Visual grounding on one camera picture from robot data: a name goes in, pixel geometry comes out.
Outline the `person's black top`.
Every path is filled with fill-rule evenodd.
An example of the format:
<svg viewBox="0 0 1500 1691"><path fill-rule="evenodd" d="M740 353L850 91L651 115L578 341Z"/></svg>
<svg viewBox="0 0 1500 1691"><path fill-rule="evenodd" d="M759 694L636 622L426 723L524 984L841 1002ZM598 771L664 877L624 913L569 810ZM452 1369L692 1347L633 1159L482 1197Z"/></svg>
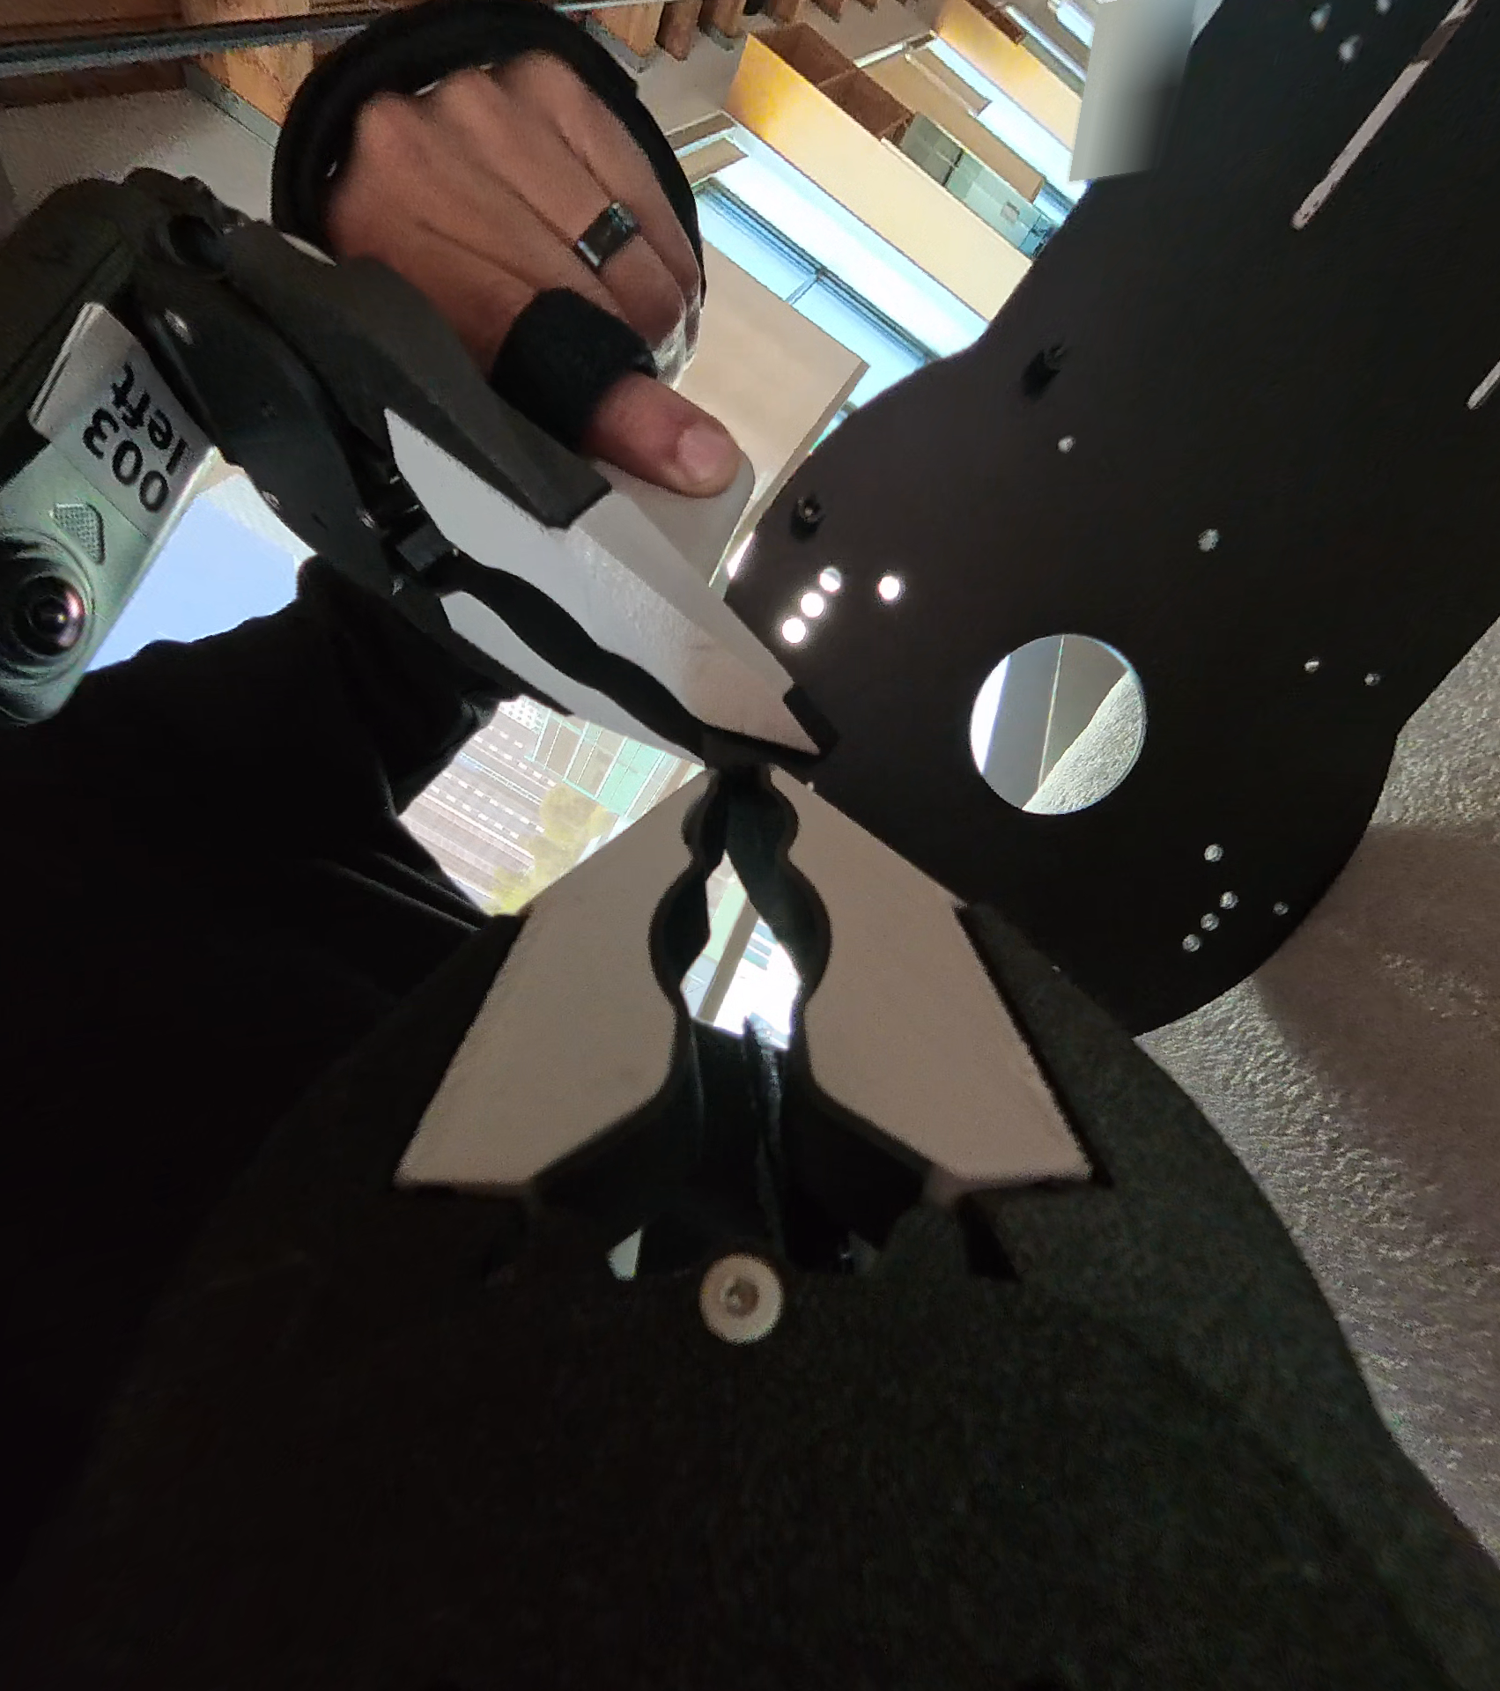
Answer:
<svg viewBox="0 0 1500 1691"><path fill-rule="evenodd" d="M403 810L516 691L322 563L0 729L0 1501L267 1133L477 927Z"/></svg>

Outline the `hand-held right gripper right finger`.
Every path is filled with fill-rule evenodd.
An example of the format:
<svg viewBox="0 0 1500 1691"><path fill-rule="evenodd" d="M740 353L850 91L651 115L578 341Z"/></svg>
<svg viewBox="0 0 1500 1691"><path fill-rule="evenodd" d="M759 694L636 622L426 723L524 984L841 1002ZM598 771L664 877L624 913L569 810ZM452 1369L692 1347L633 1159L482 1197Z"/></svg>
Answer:
<svg viewBox="0 0 1500 1691"><path fill-rule="evenodd" d="M1081 1186L1096 1169L962 922L962 901L785 771L784 883L824 921L803 1056L845 1136L883 1148L922 1203Z"/></svg>

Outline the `white foam sheet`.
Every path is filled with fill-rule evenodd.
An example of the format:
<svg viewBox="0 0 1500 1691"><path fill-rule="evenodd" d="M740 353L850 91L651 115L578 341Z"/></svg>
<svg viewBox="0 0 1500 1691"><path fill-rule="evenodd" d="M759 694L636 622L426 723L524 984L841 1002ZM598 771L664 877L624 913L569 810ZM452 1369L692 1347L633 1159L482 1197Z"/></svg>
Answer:
<svg viewBox="0 0 1500 1691"><path fill-rule="evenodd" d="M1398 1441L1500 1565L1500 620L1408 718L1310 918L1144 1049L1265 1188Z"/></svg>

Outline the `person's left hand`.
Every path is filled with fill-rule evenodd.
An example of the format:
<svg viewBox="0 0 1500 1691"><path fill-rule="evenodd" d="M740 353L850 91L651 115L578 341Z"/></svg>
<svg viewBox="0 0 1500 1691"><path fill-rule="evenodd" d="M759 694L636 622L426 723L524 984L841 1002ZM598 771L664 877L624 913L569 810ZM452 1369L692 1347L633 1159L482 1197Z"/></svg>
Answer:
<svg viewBox="0 0 1500 1691"><path fill-rule="evenodd" d="M743 456L675 390L704 270L693 201L670 177L565 58L527 52L367 100L320 228L332 257L423 295L551 438L678 495L719 495Z"/></svg>

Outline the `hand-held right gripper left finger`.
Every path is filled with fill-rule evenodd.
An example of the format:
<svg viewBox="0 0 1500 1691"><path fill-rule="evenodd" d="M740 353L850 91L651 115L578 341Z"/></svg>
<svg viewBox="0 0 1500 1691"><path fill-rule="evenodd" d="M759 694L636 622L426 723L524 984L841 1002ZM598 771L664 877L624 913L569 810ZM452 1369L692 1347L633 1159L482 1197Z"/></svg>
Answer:
<svg viewBox="0 0 1500 1691"><path fill-rule="evenodd" d="M696 1148L684 981L711 936L723 779L698 777L527 905L397 1185L654 1191Z"/></svg>

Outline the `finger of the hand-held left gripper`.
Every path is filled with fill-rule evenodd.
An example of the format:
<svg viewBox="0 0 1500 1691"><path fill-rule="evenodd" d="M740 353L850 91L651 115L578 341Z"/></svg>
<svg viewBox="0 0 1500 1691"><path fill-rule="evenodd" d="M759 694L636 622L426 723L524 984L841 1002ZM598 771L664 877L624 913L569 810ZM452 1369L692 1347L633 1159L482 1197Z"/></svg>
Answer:
<svg viewBox="0 0 1500 1691"><path fill-rule="evenodd" d="M529 596L515 610L536 613L536 623L518 628L471 593L446 590L440 599L452 631L533 699L645 744L713 744L714 730L670 687L688 635L664 613L654 623L612 616L592 631L550 599Z"/></svg>
<svg viewBox="0 0 1500 1691"><path fill-rule="evenodd" d="M658 747L699 764L815 764L833 747L833 726L628 495L627 482L609 482L569 528L548 527L397 414L387 414L387 423L403 479L452 549L429 572L438 596L471 593L518 628L536 623L536 613L515 610L529 596L550 599L592 631L612 616L654 623L667 614L688 635L670 687L714 741Z"/></svg>

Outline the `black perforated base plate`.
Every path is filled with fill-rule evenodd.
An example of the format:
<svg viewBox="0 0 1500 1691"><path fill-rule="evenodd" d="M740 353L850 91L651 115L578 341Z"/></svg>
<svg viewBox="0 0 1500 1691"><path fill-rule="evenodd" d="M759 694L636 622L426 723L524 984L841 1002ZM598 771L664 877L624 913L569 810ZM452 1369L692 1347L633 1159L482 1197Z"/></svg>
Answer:
<svg viewBox="0 0 1500 1691"><path fill-rule="evenodd" d="M1158 169L728 590L815 785L1131 1034L1253 975L1500 619L1500 2L1224 3Z"/></svg>

